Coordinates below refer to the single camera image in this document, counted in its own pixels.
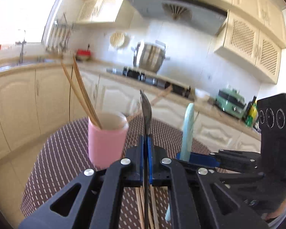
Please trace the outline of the person's right hand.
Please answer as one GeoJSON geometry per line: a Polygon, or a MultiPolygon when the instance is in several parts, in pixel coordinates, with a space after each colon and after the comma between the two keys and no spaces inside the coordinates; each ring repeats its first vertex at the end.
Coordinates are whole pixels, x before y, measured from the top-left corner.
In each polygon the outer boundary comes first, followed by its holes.
{"type": "Polygon", "coordinates": [[[284,199],[284,201],[281,203],[281,205],[279,206],[277,210],[266,214],[264,220],[265,221],[274,220],[277,217],[282,216],[284,214],[286,214],[286,199],[284,199]]]}

